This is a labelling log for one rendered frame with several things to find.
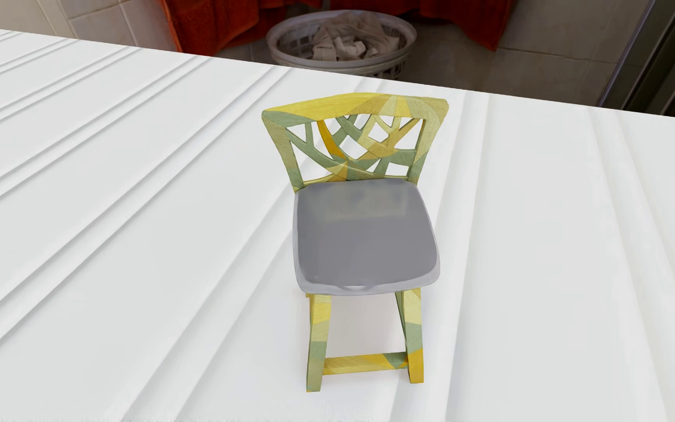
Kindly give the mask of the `grey chair seat cushion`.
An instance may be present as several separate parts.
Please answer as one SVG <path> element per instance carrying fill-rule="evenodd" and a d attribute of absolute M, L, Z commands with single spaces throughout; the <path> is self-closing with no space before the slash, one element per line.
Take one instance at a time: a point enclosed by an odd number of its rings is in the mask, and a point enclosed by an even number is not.
<path fill-rule="evenodd" d="M 416 184 L 319 182 L 297 192 L 293 259 L 305 293 L 361 296 L 435 283 L 440 254 Z"/>

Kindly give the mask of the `yellow green lattice-back chair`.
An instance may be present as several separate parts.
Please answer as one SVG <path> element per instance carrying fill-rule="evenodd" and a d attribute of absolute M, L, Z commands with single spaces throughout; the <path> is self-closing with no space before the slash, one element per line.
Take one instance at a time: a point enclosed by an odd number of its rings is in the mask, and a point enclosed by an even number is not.
<path fill-rule="evenodd" d="M 352 92 L 262 111 L 294 190 L 319 182 L 404 179 L 418 184 L 427 154 L 445 120 L 440 98 Z M 324 375 L 406 369 L 409 382 L 425 378 L 421 288 L 394 292 L 405 350 L 327 358 L 332 298 L 309 299 L 307 392 L 321 390 Z"/>

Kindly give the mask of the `white plastic laundry basket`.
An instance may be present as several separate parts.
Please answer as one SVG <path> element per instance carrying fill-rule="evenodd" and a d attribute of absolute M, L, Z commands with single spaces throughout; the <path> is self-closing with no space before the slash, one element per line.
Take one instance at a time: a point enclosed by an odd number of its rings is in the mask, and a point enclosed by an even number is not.
<path fill-rule="evenodd" d="M 394 53 L 345 62 L 312 59 L 312 40 L 321 24 L 346 12 L 361 14 L 370 11 L 322 11 L 296 16 L 276 24 L 266 36 L 271 57 L 280 65 L 294 68 L 398 80 L 417 33 L 408 22 L 397 16 L 373 12 L 377 14 L 386 33 L 400 38 L 399 49 Z"/>

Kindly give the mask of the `grey laundry clothes pile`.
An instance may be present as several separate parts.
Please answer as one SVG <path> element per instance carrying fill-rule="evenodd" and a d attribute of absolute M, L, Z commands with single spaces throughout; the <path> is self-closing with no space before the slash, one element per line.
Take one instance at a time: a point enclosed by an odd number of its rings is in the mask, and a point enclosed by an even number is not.
<path fill-rule="evenodd" d="M 394 53 L 400 38 L 386 33 L 377 14 L 346 12 L 321 24 L 314 34 L 313 60 L 345 62 Z"/>

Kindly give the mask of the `red orange hanging cloth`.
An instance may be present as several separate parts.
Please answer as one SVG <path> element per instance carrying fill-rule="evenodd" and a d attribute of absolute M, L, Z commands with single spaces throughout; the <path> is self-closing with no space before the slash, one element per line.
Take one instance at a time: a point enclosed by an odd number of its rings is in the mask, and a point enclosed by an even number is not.
<path fill-rule="evenodd" d="M 181 53 L 213 56 L 264 38 L 291 5 L 321 8 L 323 0 L 158 0 Z M 459 26 L 471 40 L 496 50 L 517 0 L 329 0 L 330 9 L 399 16 L 412 13 Z"/>

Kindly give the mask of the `white ribbed floor mat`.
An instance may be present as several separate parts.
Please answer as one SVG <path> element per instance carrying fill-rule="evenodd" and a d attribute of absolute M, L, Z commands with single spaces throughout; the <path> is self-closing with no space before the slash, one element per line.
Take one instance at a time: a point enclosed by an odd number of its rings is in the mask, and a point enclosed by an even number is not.
<path fill-rule="evenodd" d="M 425 382 L 306 391 L 264 109 L 444 98 Z M 0 420 L 675 421 L 675 118 L 0 29 Z"/>

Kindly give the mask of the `dark metal door frame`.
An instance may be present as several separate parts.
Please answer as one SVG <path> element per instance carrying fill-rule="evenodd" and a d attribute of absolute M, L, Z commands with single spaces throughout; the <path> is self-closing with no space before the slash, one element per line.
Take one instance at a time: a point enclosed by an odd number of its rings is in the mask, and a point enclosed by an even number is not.
<path fill-rule="evenodd" d="M 598 106 L 675 117 L 675 0 L 649 0 Z"/>

